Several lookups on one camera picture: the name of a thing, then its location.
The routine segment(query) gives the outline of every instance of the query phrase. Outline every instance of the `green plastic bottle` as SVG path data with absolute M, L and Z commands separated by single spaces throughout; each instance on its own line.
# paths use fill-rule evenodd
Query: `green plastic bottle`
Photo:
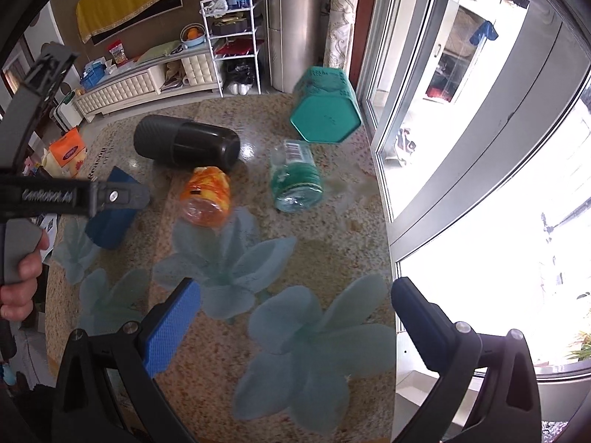
M 308 143 L 285 140 L 271 151 L 271 192 L 278 210 L 307 210 L 322 200 L 322 191 Z

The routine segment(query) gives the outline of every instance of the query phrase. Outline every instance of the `black tumbler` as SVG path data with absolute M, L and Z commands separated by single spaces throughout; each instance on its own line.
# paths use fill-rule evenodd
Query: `black tumbler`
M 134 147 L 142 157 L 173 168 L 216 166 L 229 172 L 238 160 L 240 138 L 229 128 L 149 115 L 135 128 Z

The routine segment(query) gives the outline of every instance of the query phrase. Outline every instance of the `screw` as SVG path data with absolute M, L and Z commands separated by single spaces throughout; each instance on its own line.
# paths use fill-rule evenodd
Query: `screw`
M 79 339 L 81 339 L 84 336 L 84 330 L 81 330 L 80 328 L 76 328 L 73 332 L 72 332 L 72 340 L 74 341 L 78 341 Z
M 128 321 L 125 325 L 123 325 L 123 333 L 131 335 L 138 331 L 138 328 L 140 328 L 140 326 L 138 325 L 137 321 Z
M 472 327 L 465 321 L 458 321 L 456 323 L 456 330 L 460 333 L 470 333 Z
M 523 333 L 521 333 L 521 331 L 516 330 L 515 328 L 513 328 L 513 330 L 509 331 L 509 335 L 511 335 L 512 338 L 515 338 L 516 340 L 523 340 Z

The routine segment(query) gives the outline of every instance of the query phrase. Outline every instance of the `human hand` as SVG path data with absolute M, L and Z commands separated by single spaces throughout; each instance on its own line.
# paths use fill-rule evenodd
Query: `human hand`
M 31 254 L 18 264 L 20 283 L 0 287 L 0 316 L 10 321 L 23 321 L 33 310 L 33 295 L 37 291 L 37 277 L 41 274 L 40 250 L 49 248 L 49 236 L 45 230 Z

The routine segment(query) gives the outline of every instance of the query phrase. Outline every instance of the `orange plastic bottle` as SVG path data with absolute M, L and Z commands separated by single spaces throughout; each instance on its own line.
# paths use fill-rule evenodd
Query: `orange plastic bottle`
M 230 213 L 230 180 L 216 166 L 195 168 L 180 196 L 181 216 L 194 225 L 218 227 Z

